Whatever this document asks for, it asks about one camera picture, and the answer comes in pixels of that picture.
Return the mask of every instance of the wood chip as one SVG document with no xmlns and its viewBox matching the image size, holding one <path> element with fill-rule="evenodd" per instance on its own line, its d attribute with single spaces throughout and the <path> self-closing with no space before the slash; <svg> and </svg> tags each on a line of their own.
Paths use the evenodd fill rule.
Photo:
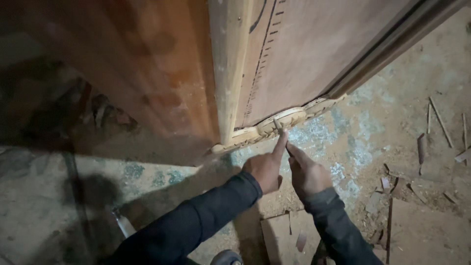
<svg viewBox="0 0 471 265">
<path fill-rule="evenodd" d="M 302 252 L 304 250 L 304 246 L 306 245 L 306 240 L 308 239 L 308 236 L 306 235 L 303 230 L 299 232 L 298 240 L 296 240 L 296 248 L 298 249 L 299 252 Z"/>
<path fill-rule="evenodd" d="M 466 115 L 463 113 L 463 140 L 464 140 L 464 150 L 468 149 L 468 126 L 466 125 Z M 466 166 L 469 166 L 468 160 L 464 161 Z"/>
<path fill-rule="evenodd" d="M 410 187 L 417 197 L 419 197 L 423 203 L 427 204 L 427 199 L 422 195 L 420 188 L 415 183 L 411 183 Z"/>
<path fill-rule="evenodd" d="M 377 213 L 381 197 L 383 197 L 383 195 L 381 193 L 373 192 L 370 199 L 368 200 L 368 203 L 365 206 L 365 210 L 368 213 L 372 213 L 372 214 Z"/>
<path fill-rule="evenodd" d="M 398 198 L 399 195 L 401 194 L 402 187 L 404 187 L 407 184 L 407 180 L 403 178 L 398 178 L 398 183 L 392 190 L 391 196 Z"/>
<path fill-rule="evenodd" d="M 429 102 L 429 112 L 427 113 L 427 134 L 430 134 L 430 117 L 431 117 L 432 107 Z"/>
<path fill-rule="evenodd" d="M 386 177 L 381 178 L 381 184 L 383 186 L 383 191 L 386 194 L 389 194 L 389 191 L 391 190 L 391 186 L 389 185 L 389 180 Z"/>
<path fill-rule="evenodd" d="M 440 125 L 442 126 L 442 129 L 443 129 L 443 132 L 445 133 L 445 137 L 447 138 L 447 141 L 448 141 L 448 145 L 451 147 L 451 148 L 455 148 L 452 141 L 451 141 L 451 137 L 450 135 L 448 134 L 448 130 L 447 128 L 445 127 L 445 124 L 443 123 L 442 121 L 442 118 L 440 116 L 440 113 L 437 109 L 437 105 L 434 103 L 432 97 L 429 97 L 430 99 L 430 103 L 432 104 L 432 107 L 433 107 L 433 110 L 435 110 L 435 114 L 437 114 L 437 119 L 439 120 L 440 122 Z"/>
<path fill-rule="evenodd" d="M 425 158 L 425 134 L 422 133 L 419 138 L 417 138 L 417 149 L 419 151 L 419 164 L 423 164 L 423 159 Z"/>
<path fill-rule="evenodd" d="M 387 164 L 386 167 L 387 167 L 388 175 L 398 177 L 398 178 L 403 178 L 408 181 L 412 181 L 416 178 L 419 178 L 419 179 L 424 179 L 424 180 L 429 180 L 429 181 L 434 181 L 434 182 L 444 182 L 442 175 L 430 173 L 430 172 L 427 172 L 427 170 L 425 171 L 422 170 L 421 171 L 422 174 L 419 174 L 418 171 L 416 172 L 414 170 L 410 170 L 408 168 L 401 167 L 401 166 Z"/>
<path fill-rule="evenodd" d="M 457 156 L 455 157 L 455 160 L 456 160 L 458 163 L 461 163 L 461 162 L 463 162 L 464 160 L 470 159 L 470 158 L 471 158 L 471 149 L 468 149 L 468 150 L 466 150 L 465 152 L 463 152 L 463 153 L 457 155 Z"/>
<path fill-rule="evenodd" d="M 445 191 L 443 193 L 443 195 L 451 202 L 455 203 L 455 204 L 458 204 L 458 199 L 455 198 L 455 196 L 453 196 L 451 193 L 449 193 L 448 191 Z"/>
<path fill-rule="evenodd" d="M 370 237 L 370 243 L 378 244 L 380 242 L 381 233 L 381 230 L 374 231 L 373 236 Z"/>
</svg>

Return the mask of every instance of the black sleeve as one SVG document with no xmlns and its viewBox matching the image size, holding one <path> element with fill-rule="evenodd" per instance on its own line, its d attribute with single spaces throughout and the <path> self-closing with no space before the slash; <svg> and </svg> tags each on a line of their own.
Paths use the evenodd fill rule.
<svg viewBox="0 0 471 265">
<path fill-rule="evenodd" d="M 336 264 L 382 264 L 350 221 L 333 187 L 306 198 L 304 205 Z"/>
<path fill-rule="evenodd" d="M 184 201 L 127 238 L 109 264 L 179 264 L 262 196 L 258 182 L 247 172 L 220 187 Z"/>
</svg>

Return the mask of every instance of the wood splinter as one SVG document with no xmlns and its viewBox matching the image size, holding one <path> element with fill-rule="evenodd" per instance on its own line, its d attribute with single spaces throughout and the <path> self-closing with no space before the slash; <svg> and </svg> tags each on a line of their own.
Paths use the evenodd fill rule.
<svg viewBox="0 0 471 265">
<path fill-rule="evenodd" d="M 463 116 L 463 140 L 464 140 L 464 150 L 466 151 L 468 149 L 468 129 L 467 129 L 467 126 L 466 126 L 466 116 L 465 114 L 463 113 L 462 114 Z M 466 166 L 469 166 L 469 163 L 468 163 L 468 160 L 465 159 L 464 160 L 464 164 Z"/>
<path fill-rule="evenodd" d="M 431 117 L 432 107 L 429 102 L 429 112 L 427 113 L 427 134 L 430 134 L 430 117 Z"/>
<path fill-rule="evenodd" d="M 445 124 L 444 124 L 443 121 L 442 121 L 442 118 L 441 118 L 441 116 L 440 116 L 439 110 L 437 109 L 437 105 L 435 105 L 435 103 L 433 102 L 432 97 L 429 97 L 429 99 L 430 99 L 430 103 L 431 103 L 431 105 L 432 105 L 433 110 L 435 110 L 435 114 L 437 114 L 437 119 L 439 120 L 439 123 L 440 123 L 440 125 L 442 126 L 443 132 L 445 133 L 445 137 L 447 138 L 447 141 L 448 141 L 449 146 L 450 146 L 451 148 L 455 148 L 454 145 L 453 145 L 453 143 L 451 142 L 451 137 L 450 137 L 450 135 L 448 134 L 448 130 L 447 130 L 447 128 L 445 127 Z"/>
</svg>

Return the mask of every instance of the plywood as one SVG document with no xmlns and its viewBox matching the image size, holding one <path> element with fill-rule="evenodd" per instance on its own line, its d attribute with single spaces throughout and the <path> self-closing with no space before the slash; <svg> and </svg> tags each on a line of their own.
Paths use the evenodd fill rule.
<svg viewBox="0 0 471 265">
<path fill-rule="evenodd" d="M 468 264 L 468 220 L 398 199 L 391 216 L 390 264 Z"/>
<path fill-rule="evenodd" d="M 321 240 L 312 215 L 301 210 L 261 222 L 271 264 L 309 265 Z M 300 232 L 307 235 L 303 252 L 296 248 Z"/>
<path fill-rule="evenodd" d="M 324 92 L 332 98 L 353 92 L 466 4 L 469 0 L 420 1 L 393 32 Z"/>
<path fill-rule="evenodd" d="M 18 0 L 1 10 L 174 146 L 219 142 L 204 0 Z"/>
<path fill-rule="evenodd" d="M 416 2 L 268 0 L 249 37 L 262 45 L 247 53 L 236 127 L 313 100 Z"/>
</svg>

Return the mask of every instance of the finger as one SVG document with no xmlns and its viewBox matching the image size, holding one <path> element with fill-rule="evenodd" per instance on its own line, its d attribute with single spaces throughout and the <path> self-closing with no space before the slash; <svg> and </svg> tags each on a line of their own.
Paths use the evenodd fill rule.
<svg viewBox="0 0 471 265">
<path fill-rule="evenodd" d="M 312 159 L 309 158 L 309 156 L 306 155 L 306 153 L 304 153 L 304 151 L 297 148 L 296 146 L 294 146 L 290 142 L 288 142 L 286 144 L 286 148 L 293 155 L 293 157 L 296 159 L 296 161 L 298 161 L 298 163 L 300 164 L 300 166 L 302 168 L 306 168 L 309 163 L 312 163 Z"/>
<path fill-rule="evenodd" d="M 286 130 L 283 130 L 283 133 L 280 135 L 280 138 L 278 138 L 278 142 L 275 145 L 275 148 L 273 149 L 273 152 L 271 152 L 276 160 L 281 161 L 281 157 L 283 156 L 284 149 L 286 147 L 286 143 L 288 142 L 288 132 Z"/>
</svg>

